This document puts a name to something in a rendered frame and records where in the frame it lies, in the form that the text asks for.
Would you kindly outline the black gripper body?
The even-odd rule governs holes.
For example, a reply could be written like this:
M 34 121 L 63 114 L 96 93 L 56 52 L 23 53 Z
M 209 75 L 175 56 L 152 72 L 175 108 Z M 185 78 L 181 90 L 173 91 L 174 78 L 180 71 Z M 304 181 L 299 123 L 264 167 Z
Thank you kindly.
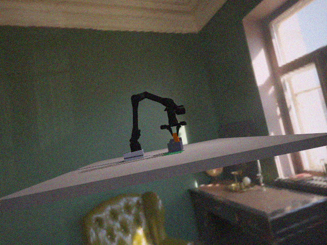
M 180 123 L 177 123 L 175 115 L 168 116 L 168 119 L 169 119 L 169 125 L 161 125 L 160 129 L 168 129 L 168 128 L 171 128 L 171 127 L 174 127 L 174 126 L 179 127 L 181 125 L 182 126 L 186 125 L 186 121 L 181 121 Z

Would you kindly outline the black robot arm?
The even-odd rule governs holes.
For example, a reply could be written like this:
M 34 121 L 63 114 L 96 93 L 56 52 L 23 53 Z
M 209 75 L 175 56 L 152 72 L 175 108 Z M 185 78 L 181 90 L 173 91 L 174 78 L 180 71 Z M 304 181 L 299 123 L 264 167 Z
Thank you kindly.
M 175 115 L 175 114 L 177 115 L 185 114 L 184 106 L 183 105 L 177 106 L 172 99 L 159 97 L 154 94 L 148 93 L 146 91 L 143 93 L 139 93 L 137 95 L 133 95 L 131 97 L 132 108 L 133 108 L 133 129 L 132 129 L 131 139 L 129 140 L 131 152 L 141 150 L 141 144 L 139 143 L 139 141 L 137 141 L 139 139 L 139 136 L 141 135 L 140 134 L 141 130 L 138 129 L 138 104 L 140 101 L 142 101 L 145 98 L 159 102 L 164 106 L 166 106 L 164 111 L 167 111 L 168 116 Z

